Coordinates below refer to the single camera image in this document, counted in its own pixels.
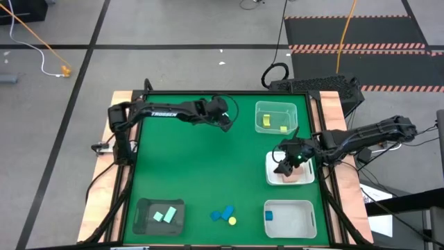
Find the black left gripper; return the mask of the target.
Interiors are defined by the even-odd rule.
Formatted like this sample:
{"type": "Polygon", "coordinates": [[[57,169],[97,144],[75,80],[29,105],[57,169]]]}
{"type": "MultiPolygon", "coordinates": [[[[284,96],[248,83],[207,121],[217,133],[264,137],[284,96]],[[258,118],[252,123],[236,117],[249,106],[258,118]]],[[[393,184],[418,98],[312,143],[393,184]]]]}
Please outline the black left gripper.
{"type": "Polygon", "coordinates": [[[212,122],[220,122],[221,130],[228,132],[233,121],[229,118],[228,105],[221,97],[213,97],[210,102],[207,103],[207,113],[212,122]]]}

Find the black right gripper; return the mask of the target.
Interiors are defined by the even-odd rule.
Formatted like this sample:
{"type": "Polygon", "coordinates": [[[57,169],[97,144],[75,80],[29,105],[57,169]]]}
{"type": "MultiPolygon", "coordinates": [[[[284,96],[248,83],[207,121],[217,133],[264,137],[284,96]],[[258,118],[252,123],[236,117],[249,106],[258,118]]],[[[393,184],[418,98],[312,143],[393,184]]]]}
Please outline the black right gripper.
{"type": "Polygon", "coordinates": [[[284,174],[289,177],[293,173],[293,167],[298,167],[301,163],[307,162],[315,156],[318,151],[318,145],[310,139],[284,139],[279,143],[278,148],[285,153],[277,167],[273,170],[275,174],[284,174]]]}

